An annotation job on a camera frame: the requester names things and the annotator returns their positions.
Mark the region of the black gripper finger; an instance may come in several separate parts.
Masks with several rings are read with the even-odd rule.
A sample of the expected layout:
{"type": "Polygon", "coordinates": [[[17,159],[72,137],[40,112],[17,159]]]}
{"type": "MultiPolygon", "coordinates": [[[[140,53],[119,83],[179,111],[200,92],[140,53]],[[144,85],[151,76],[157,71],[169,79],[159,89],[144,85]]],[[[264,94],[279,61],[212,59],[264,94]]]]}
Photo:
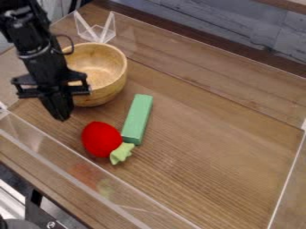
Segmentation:
{"type": "Polygon", "coordinates": [[[40,94],[38,99],[56,120],[65,121],[70,117],[73,99],[66,93],[54,92],[50,94],[40,94]]]}

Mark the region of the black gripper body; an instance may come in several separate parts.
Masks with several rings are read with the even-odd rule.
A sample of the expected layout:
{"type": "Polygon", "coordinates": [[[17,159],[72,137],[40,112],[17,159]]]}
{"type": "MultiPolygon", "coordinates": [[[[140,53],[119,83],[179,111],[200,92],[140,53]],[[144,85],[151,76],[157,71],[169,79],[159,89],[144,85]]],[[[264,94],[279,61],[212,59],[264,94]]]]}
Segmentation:
{"type": "Polygon", "coordinates": [[[17,57],[28,69],[28,74],[10,80],[20,98],[37,98],[54,92],[72,96],[89,94],[86,75],[68,68],[62,55],[46,51],[17,57]]]}

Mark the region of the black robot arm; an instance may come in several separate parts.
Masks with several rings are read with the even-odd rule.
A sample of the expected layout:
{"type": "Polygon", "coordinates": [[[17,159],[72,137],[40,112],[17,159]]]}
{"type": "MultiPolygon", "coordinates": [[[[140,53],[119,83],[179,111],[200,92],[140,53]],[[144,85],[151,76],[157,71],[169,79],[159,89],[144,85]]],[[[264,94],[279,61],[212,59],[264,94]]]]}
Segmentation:
{"type": "Polygon", "coordinates": [[[73,96],[88,95],[86,74],[72,70],[48,15],[36,0],[0,0],[0,32],[14,45],[28,74],[10,80],[18,98],[37,98],[50,116],[65,121],[73,111],[73,96]]]}

